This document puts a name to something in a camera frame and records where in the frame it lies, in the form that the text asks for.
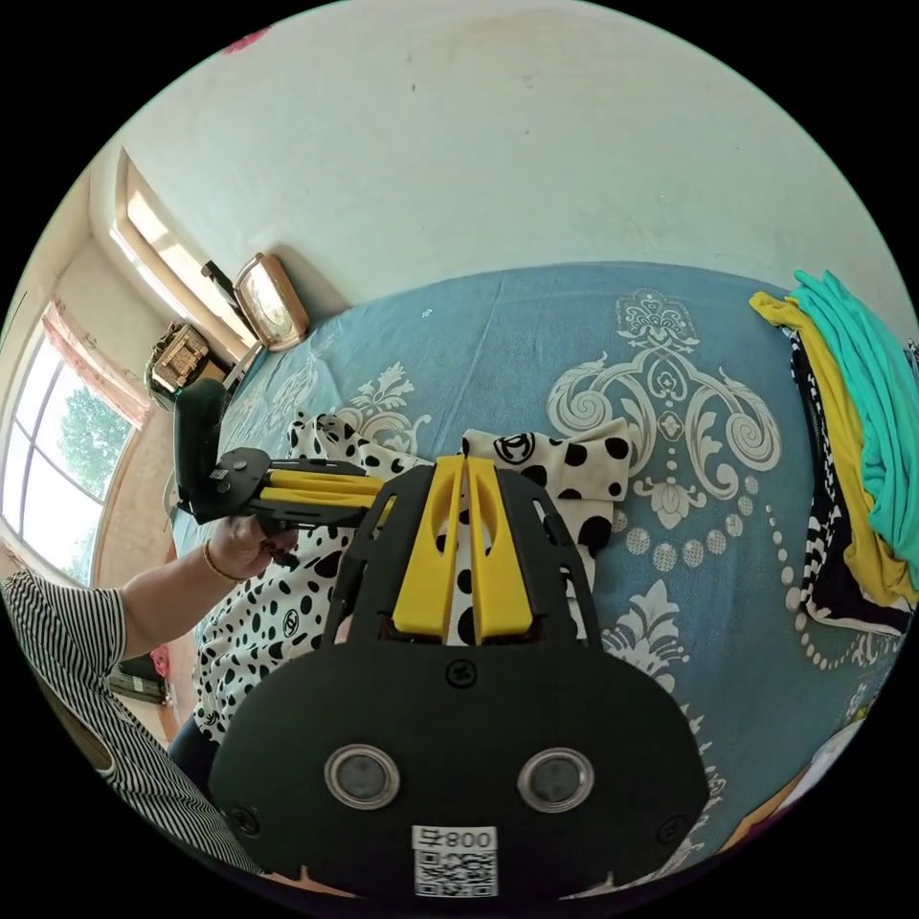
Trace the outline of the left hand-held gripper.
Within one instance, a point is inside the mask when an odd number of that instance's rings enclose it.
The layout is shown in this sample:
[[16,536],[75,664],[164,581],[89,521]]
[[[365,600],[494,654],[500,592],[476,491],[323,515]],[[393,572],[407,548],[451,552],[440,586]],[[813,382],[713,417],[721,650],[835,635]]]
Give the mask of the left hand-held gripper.
[[[329,459],[270,459],[238,448],[220,459],[179,459],[176,506],[200,526],[256,516],[267,535],[282,530],[357,527],[386,482],[360,466]],[[273,563],[294,568],[292,552]]]

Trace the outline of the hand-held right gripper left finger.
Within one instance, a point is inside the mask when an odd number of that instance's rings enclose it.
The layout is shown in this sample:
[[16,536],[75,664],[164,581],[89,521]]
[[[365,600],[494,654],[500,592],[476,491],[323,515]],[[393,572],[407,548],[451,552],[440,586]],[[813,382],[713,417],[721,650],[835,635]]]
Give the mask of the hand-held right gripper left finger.
[[411,638],[446,638],[452,611],[464,457],[437,460],[427,476],[414,544],[392,623]]

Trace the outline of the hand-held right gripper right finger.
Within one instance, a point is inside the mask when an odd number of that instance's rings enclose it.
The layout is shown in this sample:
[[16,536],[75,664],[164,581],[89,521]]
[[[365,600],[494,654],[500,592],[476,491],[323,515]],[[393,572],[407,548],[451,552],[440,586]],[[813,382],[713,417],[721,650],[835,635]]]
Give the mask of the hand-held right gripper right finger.
[[470,458],[466,474],[476,642],[520,639],[532,613],[498,471],[488,459]]

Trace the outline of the person's left hand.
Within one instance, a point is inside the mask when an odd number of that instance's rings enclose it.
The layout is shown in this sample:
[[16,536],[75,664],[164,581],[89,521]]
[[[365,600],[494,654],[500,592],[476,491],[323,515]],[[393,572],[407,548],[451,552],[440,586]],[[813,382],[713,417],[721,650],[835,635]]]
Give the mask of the person's left hand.
[[234,516],[214,525],[202,552],[212,572],[240,583],[264,572],[277,555],[292,552],[298,541],[297,530],[269,536],[256,516]]

